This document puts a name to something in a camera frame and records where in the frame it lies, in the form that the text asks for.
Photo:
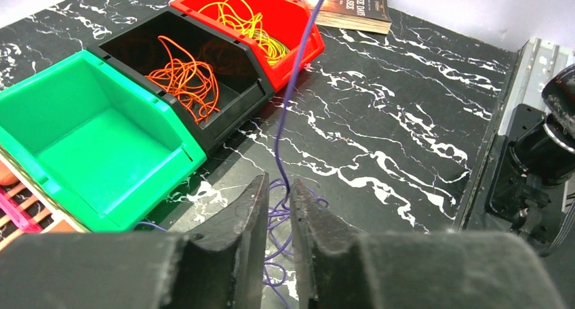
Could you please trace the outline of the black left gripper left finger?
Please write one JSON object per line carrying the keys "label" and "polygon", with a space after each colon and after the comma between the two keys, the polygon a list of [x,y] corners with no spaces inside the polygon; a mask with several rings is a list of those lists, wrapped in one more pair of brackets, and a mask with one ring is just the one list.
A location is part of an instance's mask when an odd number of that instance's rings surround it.
{"label": "black left gripper left finger", "polygon": [[188,232],[26,234],[1,252],[2,308],[259,308],[269,176]]}

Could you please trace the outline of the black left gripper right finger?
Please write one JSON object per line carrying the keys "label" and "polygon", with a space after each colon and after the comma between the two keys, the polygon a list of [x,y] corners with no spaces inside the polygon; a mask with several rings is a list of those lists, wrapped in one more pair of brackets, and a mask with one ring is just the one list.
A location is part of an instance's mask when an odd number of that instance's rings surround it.
{"label": "black left gripper right finger", "polygon": [[564,308],[542,261],[505,232],[366,233],[290,188],[301,308]]}

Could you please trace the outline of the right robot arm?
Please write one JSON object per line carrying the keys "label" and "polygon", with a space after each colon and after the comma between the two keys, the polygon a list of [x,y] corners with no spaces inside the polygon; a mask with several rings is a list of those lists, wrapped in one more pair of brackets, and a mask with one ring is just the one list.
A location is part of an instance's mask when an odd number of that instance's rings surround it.
{"label": "right robot arm", "polygon": [[548,112],[515,108],[485,210],[547,257],[574,225],[574,206],[565,206],[574,175],[574,65],[543,87],[542,100]]}

